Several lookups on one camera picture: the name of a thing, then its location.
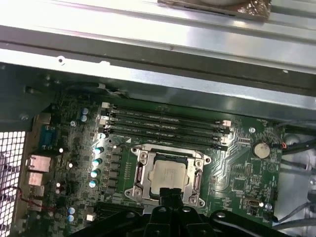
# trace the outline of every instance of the mesh grille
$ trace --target mesh grille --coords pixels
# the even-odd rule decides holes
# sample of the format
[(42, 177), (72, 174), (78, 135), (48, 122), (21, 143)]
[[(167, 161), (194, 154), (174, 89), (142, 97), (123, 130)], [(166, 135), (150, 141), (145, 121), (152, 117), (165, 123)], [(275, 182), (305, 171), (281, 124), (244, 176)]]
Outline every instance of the mesh grille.
[(18, 186), (25, 132), (0, 132), (0, 236), (10, 233), (17, 191), (3, 190)]

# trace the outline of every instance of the cpu socket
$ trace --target cpu socket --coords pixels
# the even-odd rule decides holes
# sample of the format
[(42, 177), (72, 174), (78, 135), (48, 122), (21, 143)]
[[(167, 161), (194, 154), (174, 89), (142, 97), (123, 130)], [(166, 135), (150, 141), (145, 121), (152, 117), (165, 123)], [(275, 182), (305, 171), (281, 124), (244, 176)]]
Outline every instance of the cpu socket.
[(141, 204), (158, 205), (160, 188), (179, 188), (182, 201), (204, 207), (199, 197), (203, 167), (211, 158), (194, 150), (144, 144), (133, 147), (137, 167), (132, 189), (125, 190), (126, 197)]

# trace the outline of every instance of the black cable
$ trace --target black cable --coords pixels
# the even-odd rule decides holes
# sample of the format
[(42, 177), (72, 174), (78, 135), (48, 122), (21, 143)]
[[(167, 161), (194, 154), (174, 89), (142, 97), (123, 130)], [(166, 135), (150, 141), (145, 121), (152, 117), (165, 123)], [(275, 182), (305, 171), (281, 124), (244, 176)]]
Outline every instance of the black cable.
[(297, 168), (301, 168), (301, 169), (306, 169), (306, 165), (302, 164), (302, 163), (298, 163), (298, 162), (292, 162), (292, 161), (288, 161), (288, 160), (281, 160), (282, 164), (286, 164), (288, 166), (293, 166), (293, 167), (297, 167)]
[(282, 219), (280, 219), (278, 222), (281, 223), (283, 221), (286, 221), (287, 219), (291, 218), (292, 216), (294, 216), (296, 213), (300, 212), (301, 210), (303, 210), (306, 207), (310, 207), (312, 205), (315, 205), (314, 202), (306, 202), (298, 207), (296, 207), (291, 213), (289, 213), (288, 215), (284, 216)]
[(289, 155), (289, 154), (304, 152), (304, 151), (308, 151), (312, 148), (316, 148), (316, 139), (312, 139), (312, 140), (309, 140), (307, 142), (289, 145), (289, 146), (287, 146), (286, 149), (282, 150), (282, 155)]
[(284, 230), (288, 228), (304, 227), (304, 226), (316, 226), (316, 218), (288, 221), (288, 222), (273, 226), (272, 229), (279, 231), (279, 230)]
[[(302, 163), (292, 162), (292, 161), (288, 161), (288, 160), (285, 160), (285, 159), (281, 159), (281, 163), (285, 164), (285, 165), (288, 165), (288, 166), (293, 166), (293, 167), (296, 167), (296, 168), (299, 168), (299, 169), (304, 169), (304, 170), (308, 171), (307, 170), (307, 166), (305, 164), (302, 164)], [(311, 173), (312, 173), (312, 175), (316, 175), (316, 169), (315, 168), (311, 168)]]

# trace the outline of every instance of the ram slot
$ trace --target ram slot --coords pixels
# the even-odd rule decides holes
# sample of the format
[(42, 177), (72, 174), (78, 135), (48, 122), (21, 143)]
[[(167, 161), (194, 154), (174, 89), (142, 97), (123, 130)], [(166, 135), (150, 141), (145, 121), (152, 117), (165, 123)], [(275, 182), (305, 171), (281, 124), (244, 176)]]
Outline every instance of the ram slot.
[(196, 128), (206, 128), (206, 127), (213, 127), (213, 125), (227, 125), (230, 126), (231, 123), (228, 120), (215, 120), (215, 119), (201, 119), (201, 118), (183, 118), (178, 115), (162, 115), (160, 113), (155, 112), (143, 112), (143, 111), (136, 111), (136, 110), (127, 110), (118, 108), (113, 111), (116, 118), (119, 117), (127, 117), (127, 118), (138, 118), (148, 121), (159, 121), (164, 124), (179, 124), (181, 126), (189, 126), (189, 127), (196, 127)]
[(134, 118), (119, 118), (117, 121), (113, 122), (113, 125), (130, 125), (136, 127), (150, 127), (151, 129), (156, 129), (159, 131), (173, 131), (184, 135), (196, 134), (202, 137), (210, 137), (214, 133), (221, 133), (222, 135), (229, 134), (229, 128), (224, 129), (220, 127), (208, 127), (208, 128), (196, 128), (190, 126), (179, 126), (176, 124), (165, 124), (159, 121), (146, 121), (143, 119)]
[(227, 151), (227, 146), (221, 146), (215, 144), (209, 139), (199, 139), (197, 137), (186, 137), (186, 136), (173, 136), (170, 134), (163, 134), (159, 132), (153, 132), (138, 128), (112, 126), (110, 133), (136, 138), (146, 138), (156, 140), (158, 142), (171, 142), (179, 144), (196, 145), (200, 147), (213, 148), (217, 150)]
[(186, 128), (169, 126), (169, 125), (164, 125), (164, 124), (157, 124), (154, 122), (148, 123), (141, 120), (139, 121), (119, 120), (118, 122), (115, 122), (113, 125), (148, 130), (148, 131), (153, 131), (153, 132), (156, 131), (156, 132), (170, 134), (172, 136), (180, 135), (180, 136), (189, 136), (189, 137), (197, 137), (197, 138), (206, 138), (206, 139), (211, 139), (215, 142), (221, 141), (220, 136), (216, 136), (212, 133), (208, 133), (205, 130), (203, 131), (203, 130), (196, 130), (196, 129), (186, 129)]

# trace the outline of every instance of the red wire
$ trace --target red wire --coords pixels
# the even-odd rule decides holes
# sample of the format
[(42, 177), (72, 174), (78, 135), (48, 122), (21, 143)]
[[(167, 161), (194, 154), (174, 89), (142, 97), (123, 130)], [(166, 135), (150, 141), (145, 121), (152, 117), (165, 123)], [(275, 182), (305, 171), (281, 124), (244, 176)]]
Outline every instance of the red wire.
[(2, 192), (4, 190), (7, 190), (7, 189), (16, 189), (16, 190), (18, 190), (18, 192), (19, 192), (18, 195), (19, 195), (19, 198), (20, 198), (21, 201), (27, 202), (28, 204), (31, 204), (31, 205), (34, 205), (34, 206), (38, 206), (38, 207), (40, 207), (40, 208), (42, 208), (44, 210), (51, 210), (51, 211), (54, 210), (54, 208), (52, 208), (52, 207), (45, 207), (45, 206), (37, 204), (36, 202), (33, 202), (32, 200), (27, 200), (27, 199), (23, 198), (22, 197), (23, 192), (22, 192), (22, 189), (20, 187), (8, 186), (8, 187), (6, 187), (4, 189), (1, 189), (0, 192)]

